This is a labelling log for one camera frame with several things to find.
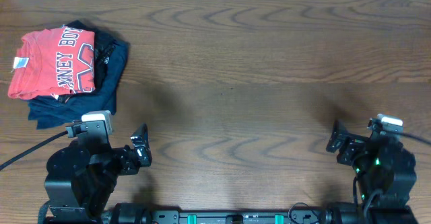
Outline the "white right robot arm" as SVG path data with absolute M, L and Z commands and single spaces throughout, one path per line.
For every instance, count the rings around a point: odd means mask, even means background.
M 369 137 L 350 133 L 336 120 L 326 150 L 355 171 L 352 203 L 326 206 L 321 223 L 416 223 L 408 206 L 417 175 L 416 159 L 403 146 L 403 122 L 379 115 L 368 122 Z

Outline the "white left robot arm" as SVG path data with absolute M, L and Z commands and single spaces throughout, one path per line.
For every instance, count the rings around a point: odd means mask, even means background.
M 132 135 L 132 146 L 113 148 L 105 121 L 74 122 L 67 126 L 68 147 L 47 161 L 44 182 L 49 200 L 39 210 L 39 223 L 152 222 L 141 204 L 118 203 L 105 209 L 119 176 L 138 174 L 149 167 L 152 154 L 148 129 L 142 124 Z

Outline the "orange red t-shirt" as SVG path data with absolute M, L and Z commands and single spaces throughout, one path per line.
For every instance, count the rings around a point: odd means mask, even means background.
M 91 93 L 94 83 L 95 33 L 63 26 L 22 36 L 13 62 L 8 97 Z

